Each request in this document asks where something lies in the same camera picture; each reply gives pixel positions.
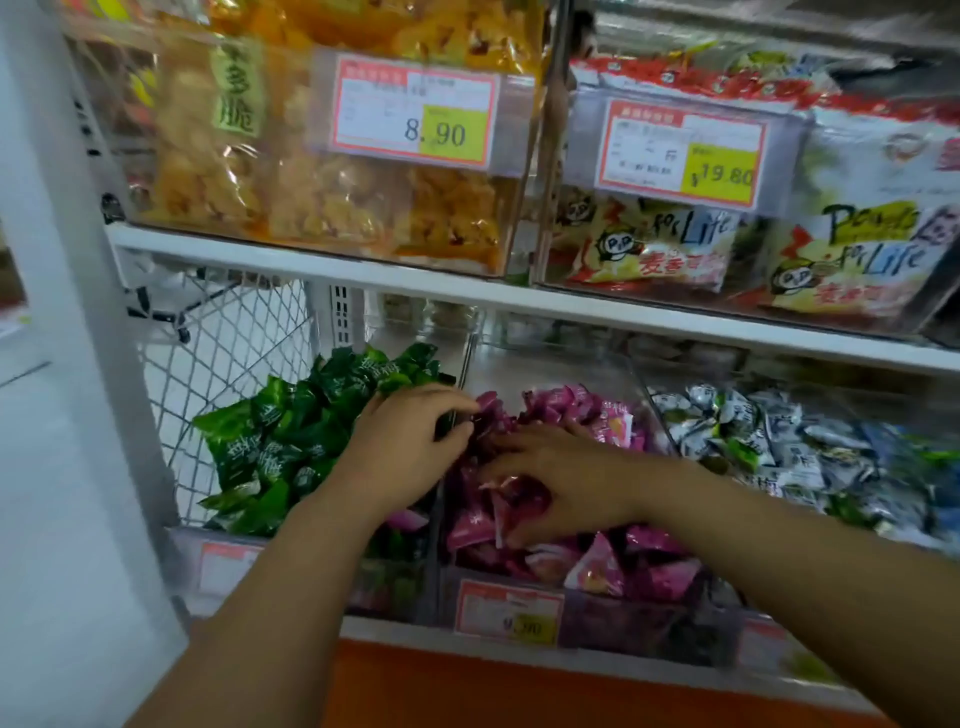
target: pink candy wrapper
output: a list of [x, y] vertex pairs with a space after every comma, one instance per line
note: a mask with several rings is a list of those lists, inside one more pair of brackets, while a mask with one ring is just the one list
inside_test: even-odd
[[397, 511], [387, 517], [387, 525], [404, 533], [413, 533], [430, 523], [430, 519], [422, 513], [407, 508], [405, 511]]
[[642, 429], [634, 430], [633, 435], [630, 438], [630, 449], [635, 449], [637, 452], [645, 452], [647, 447], [647, 433]]
[[499, 565], [499, 563], [503, 560], [503, 557], [500, 555], [500, 551], [497, 550], [497, 547], [490, 542], [486, 542], [484, 544], [474, 544], [473, 546], [465, 546], [457, 552], [458, 559], [461, 554], [466, 560], [483, 564], [485, 567], [489, 567], [490, 569]]
[[566, 575], [580, 560], [580, 552], [560, 544], [540, 544], [531, 547], [524, 561], [543, 584], [560, 587]]
[[649, 525], [632, 525], [627, 529], [627, 553], [638, 553], [640, 551], [687, 553], [687, 550], [666, 531]]
[[696, 559], [684, 559], [660, 567], [651, 567], [650, 581], [653, 598], [659, 601], [680, 601], [690, 584], [700, 573], [701, 564]]
[[494, 542], [497, 548], [504, 547], [507, 537], [520, 523], [538, 518], [550, 506], [550, 498], [545, 489], [527, 492], [523, 500], [516, 505], [512, 505], [500, 491], [491, 491], [490, 500], [493, 504]]
[[457, 517], [453, 528], [446, 536], [446, 548], [452, 552], [465, 546], [493, 541], [495, 538], [496, 525], [493, 519], [483, 509], [473, 508]]
[[590, 594], [623, 596], [623, 569], [607, 537], [598, 533], [593, 544], [564, 580], [567, 589]]

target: red snack package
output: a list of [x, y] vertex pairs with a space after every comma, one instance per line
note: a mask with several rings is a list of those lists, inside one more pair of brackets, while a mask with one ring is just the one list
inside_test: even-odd
[[623, 596], [623, 569], [606, 536], [597, 533], [587, 553], [566, 575], [564, 586], [590, 594]]
[[639, 551], [689, 553], [666, 531], [649, 525], [632, 525], [627, 529], [627, 553], [637, 553]]
[[471, 508], [458, 517], [446, 536], [446, 548], [451, 553], [458, 548], [483, 544], [496, 538], [493, 519], [482, 508]]

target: green candy wrapper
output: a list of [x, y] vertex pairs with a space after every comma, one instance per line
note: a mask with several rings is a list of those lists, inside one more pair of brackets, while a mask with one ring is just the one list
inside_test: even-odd
[[260, 453], [260, 430], [253, 422], [250, 400], [193, 418], [217, 467], [220, 490], [228, 491], [253, 479]]
[[414, 364], [417, 369], [424, 369], [430, 363], [435, 353], [437, 353], [437, 347], [435, 345], [425, 344], [419, 341], [407, 347], [404, 353], [394, 359], [394, 362], [400, 369], [403, 369], [403, 366], [407, 363]]
[[320, 421], [290, 433], [284, 442], [303, 450], [310, 457], [335, 457], [347, 447], [350, 431], [332, 410], [325, 409]]
[[279, 376], [267, 377], [267, 386], [253, 396], [253, 421], [267, 429], [276, 425], [290, 406], [294, 385]]
[[262, 497], [251, 503], [240, 518], [227, 526], [238, 536], [273, 536], [290, 510], [290, 485], [277, 480]]
[[333, 466], [336, 464], [337, 458], [335, 457], [317, 457], [306, 465], [300, 466], [293, 480], [294, 491], [297, 496], [304, 498], [317, 490], [330, 475]]
[[384, 397], [389, 397], [394, 392], [404, 387], [412, 387], [413, 380], [403, 372], [395, 372], [383, 379], [376, 387], [376, 391]]
[[317, 393], [313, 391], [313, 386], [306, 379], [297, 382], [294, 388], [293, 397], [290, 399], [290, 407], [280, 418], [274, 429], [274, 435], [280, 439], [284, 435], [301, 429], [309, 425], [317, 413]]
[[265, 488], [272, 488], [279, 480], [289, 481], [297, 465], [309, 455], [295, 445], [267, 440], [256, 460], [256, 474]]
[[360, 416], [372, 394], [373, 389], [360, 379], [345, 387], [339, 397], [330, 400], [329, 408], [324, 413], [332, 412], [335, 414], [340, 423], [347, 429], [347, 432], [352, 432], [353, 421]]
[[328, 401], [338, 399], [348, 385], [353, 359], [353, 349], [341, 347], [334, 349], [326, 362], [319, 357], [314, 362], [310, 381], [324, 393]]
[[200, 501], [200, 505], [209, 511], [217, 511], [219, 516], [227, 516], [246, 508], [259, 493], [260, 484], [251, 480], [223, 493], [208, 496]]

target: yellow snack pack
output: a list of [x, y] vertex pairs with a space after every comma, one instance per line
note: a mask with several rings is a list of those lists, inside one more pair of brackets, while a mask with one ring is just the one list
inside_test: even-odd
[[568, 280], [619, 292], [651, 279], [718, 291], [739, 219], [710, 207], [598, 196]]
[[960, 235], [960, 133], [844, 108], [815, 115], [794, 212], [769, 243], [769, 302], [895, 317]]

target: price tag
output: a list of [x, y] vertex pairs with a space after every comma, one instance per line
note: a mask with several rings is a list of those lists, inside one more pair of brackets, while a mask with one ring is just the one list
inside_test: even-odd
[[331, 147], [487, 169], [500, 79], [341, 56]]
[[229, 595], [247, 575], [261, 550], [257, 546], [204, 542], [197, 591], [214, 596]]
[[454, 629], [460, 634], [554, 646], [564, 597], [464, 579]]
[[765, 140], [761, 122], [611, 99], [596, 186], [752, 210]]

